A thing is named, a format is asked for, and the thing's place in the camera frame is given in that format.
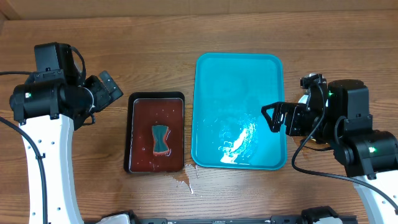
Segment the green and orange sponge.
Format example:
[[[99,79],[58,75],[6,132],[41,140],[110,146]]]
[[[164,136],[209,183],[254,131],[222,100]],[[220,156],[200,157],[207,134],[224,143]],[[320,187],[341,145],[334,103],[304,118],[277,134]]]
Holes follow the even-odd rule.
[[[156,125],[152,127],[153,137],[153,155],[166,156],[170,153],[170,148],[167,145],[167,138],[169,135],[169,127],[164,125]]]

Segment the light blue plate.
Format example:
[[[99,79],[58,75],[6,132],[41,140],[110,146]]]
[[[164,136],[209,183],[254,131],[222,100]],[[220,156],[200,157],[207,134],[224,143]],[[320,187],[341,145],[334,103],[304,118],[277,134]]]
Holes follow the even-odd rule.
[[[308,95],[303,95],[300,99],[299,99],[299,103],[303,103],[303,104],[307,104],[308,101]]]

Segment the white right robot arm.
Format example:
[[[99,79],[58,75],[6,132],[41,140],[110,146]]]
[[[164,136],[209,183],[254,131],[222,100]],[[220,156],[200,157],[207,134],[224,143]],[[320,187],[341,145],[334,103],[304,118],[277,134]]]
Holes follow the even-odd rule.
[[[304,103],[275,102],[261,108],[270,130],[301,136],[297,152],[309,140],[327,144],[345,175],[292,167],[304,174],[352,182],[370,223],[397,223],[397,138],[373,128],[369,90],[360,80],[302,78],[308,91]]]

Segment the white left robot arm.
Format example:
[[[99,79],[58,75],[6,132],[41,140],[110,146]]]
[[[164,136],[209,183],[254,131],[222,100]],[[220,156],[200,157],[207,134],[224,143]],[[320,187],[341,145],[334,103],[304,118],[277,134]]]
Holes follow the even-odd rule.
[[[73,133],[87,118],[123,95],[107,71],[83,83],[62,72],[41,72],[15,87],[13,125],[25,147],[29,180],[29,223],[83,223],[73,177]]]

